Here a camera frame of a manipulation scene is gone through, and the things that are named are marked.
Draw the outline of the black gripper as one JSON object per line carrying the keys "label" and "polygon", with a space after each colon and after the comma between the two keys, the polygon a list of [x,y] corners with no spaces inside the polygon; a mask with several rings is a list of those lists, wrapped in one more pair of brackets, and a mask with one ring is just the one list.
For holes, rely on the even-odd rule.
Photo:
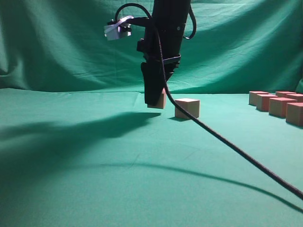
{"label": "black gripper", "polygon": [[[143,53],[141,63],[144,98],[147,105],[156,105],[167,81],[178,68],[185,24],[181,22],[142,22],[144,38],[138,41],[137,51]],[[164,65],[165,83],[163,83]]]}

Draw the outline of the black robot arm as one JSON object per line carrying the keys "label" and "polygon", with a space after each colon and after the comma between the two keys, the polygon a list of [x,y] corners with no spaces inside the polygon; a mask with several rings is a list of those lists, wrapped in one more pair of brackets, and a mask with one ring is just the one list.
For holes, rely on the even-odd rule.
{"label": "black robot arm", "polygon": [[156,0],[152,18],[160,40],[152,27],[145,29],[144,38],[138,41],[137,51],[146,62],[141,63],[144,79],[145,103],[155,106],[167,81],[178,67],[180,47],[185,30],[189,0]]}

